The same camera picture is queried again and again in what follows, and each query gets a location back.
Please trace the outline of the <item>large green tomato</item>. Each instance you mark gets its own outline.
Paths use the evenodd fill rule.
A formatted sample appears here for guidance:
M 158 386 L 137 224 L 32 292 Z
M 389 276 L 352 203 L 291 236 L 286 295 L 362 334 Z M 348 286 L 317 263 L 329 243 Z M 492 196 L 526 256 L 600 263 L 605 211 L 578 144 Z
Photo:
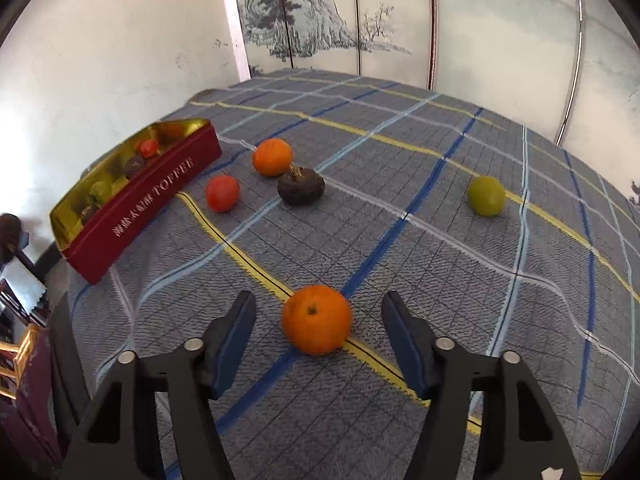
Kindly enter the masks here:
M 93 203 L 104 206 L 112 198 L 111 183 L 99 180 L 93 183 L 89 195 Z

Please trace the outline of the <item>small green tomato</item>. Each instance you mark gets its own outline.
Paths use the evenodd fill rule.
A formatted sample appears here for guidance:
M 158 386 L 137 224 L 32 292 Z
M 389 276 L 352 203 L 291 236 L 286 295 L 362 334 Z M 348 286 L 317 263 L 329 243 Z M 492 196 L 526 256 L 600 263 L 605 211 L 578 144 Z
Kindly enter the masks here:
M 498 216 L 506 202 L 506 189 L 491 176 L 474 177 L 466 191 L 469 206 L 476 214 L 492 218 Z

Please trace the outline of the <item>painted folding screen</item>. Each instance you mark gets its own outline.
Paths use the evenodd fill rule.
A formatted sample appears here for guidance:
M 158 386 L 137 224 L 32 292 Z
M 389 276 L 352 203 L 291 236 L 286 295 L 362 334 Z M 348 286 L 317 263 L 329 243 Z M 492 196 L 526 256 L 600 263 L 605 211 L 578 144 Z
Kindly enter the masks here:
M 608 0 L 235 0 L 253 74 L 322 68 L 477 104 L 639 185 L 639 44 Z

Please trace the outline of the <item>orange tangerine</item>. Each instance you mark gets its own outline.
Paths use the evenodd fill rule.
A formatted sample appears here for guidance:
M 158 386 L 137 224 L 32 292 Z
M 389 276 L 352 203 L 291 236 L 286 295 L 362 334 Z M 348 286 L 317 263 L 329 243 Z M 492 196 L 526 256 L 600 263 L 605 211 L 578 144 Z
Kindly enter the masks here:
M 279 138 L 262 141 L 252 156 L 254 169 L 265 177 L 279 177 L 290 169 L 292 161 L 291 145 Z
M 343 347 L 352 331 L 352 307 L 337 290 L 310 285 L 296 290 L 281 311 L 285 338 L 308 356 L 326 356 Z

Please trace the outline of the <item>brown water chestnut right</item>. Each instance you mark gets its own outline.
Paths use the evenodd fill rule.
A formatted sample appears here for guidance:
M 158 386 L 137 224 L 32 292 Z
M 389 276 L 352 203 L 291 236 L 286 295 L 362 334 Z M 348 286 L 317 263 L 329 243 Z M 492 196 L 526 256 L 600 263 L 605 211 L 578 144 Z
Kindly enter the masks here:
M 292 166 L 278 181 L 280 199 L 290 206 L 306 206 L 320 200 L 326 182 L 313 169 Z

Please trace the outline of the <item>small red cherry tomato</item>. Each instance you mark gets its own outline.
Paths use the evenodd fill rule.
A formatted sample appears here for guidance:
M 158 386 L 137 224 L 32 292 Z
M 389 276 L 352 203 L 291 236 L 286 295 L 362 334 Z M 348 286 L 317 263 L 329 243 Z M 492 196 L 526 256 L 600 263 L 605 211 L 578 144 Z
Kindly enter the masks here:
M 151 159 L 160 154 L 160 144 L 155 139 L 145 140 L 140 143 L 138 152 L 144 159 Z

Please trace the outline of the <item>plaid grey tablecloth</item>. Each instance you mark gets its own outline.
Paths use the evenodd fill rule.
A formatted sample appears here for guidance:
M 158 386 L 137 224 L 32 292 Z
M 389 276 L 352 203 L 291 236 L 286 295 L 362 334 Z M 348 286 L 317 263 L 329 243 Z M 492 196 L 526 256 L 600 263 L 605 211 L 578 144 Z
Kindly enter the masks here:
M 614 185 L 529 128 L 450 96 L 324 70 L 279 70 L 175 111 L 208 119 L 220 159 L 163 207 L 95 285 L 70 279 L 79 361 L 96 390 L 126 350 L 155 356 L 201 335 L 241 290 L 257 318 L 233 386 L 212 405 L 240 479 L 399 479 L 427 406 L 405 385 L 382 297 L 486 356 L 518 352 L 570 441 L 602 474 L 639 420 L 639 214 Z M 279 138 L 318 172 L 290 206 L 253 152 Z M 227 212 L 212 177 L 239 181 Z M 506 189 L 498 216 L 470 181 Z M 352 331 L 326 356 L 282 332 L 296 290 L 326 285 Z

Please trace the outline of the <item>red gold toffee tin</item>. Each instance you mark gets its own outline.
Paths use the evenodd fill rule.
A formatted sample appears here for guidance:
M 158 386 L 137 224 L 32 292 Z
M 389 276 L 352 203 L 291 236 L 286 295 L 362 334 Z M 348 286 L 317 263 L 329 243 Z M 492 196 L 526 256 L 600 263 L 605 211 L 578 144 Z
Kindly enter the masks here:
M 127 180 L 124 163 L 140 155 L 141 142 L 155 139 L 160 154 Z M 212 123 L 204 118 L 154 122 L 98 159 L 50 212 L 54 241 L 66 262 L 96 284 L 124 249 L 184 186 L 221 156 Z M 93 183 L 112 185 L 112 198 L 93 203 Z

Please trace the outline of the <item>dark brown water chestnut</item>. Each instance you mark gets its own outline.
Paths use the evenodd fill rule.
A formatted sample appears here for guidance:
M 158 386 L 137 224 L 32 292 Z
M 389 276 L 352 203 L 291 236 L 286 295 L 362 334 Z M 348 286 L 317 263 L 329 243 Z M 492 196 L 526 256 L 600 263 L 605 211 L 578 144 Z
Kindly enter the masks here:
M 130 157 L 122 166 L 122 171 L 127 180 L 131 180 L 145 168 L 146 160 L 140 155 Z

